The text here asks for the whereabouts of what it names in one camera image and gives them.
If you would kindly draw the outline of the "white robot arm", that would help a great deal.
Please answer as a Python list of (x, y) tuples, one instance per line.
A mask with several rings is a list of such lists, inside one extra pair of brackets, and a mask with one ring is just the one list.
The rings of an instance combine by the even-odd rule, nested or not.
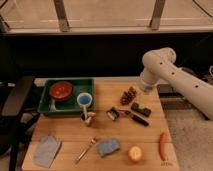
[(142, 57), (144, 69), (139, 77), (140, 89), (149, 92), (163, 79), (213, 121), (213, 86), (176, 67), (175, 60), (172, 48), (146, 52)]

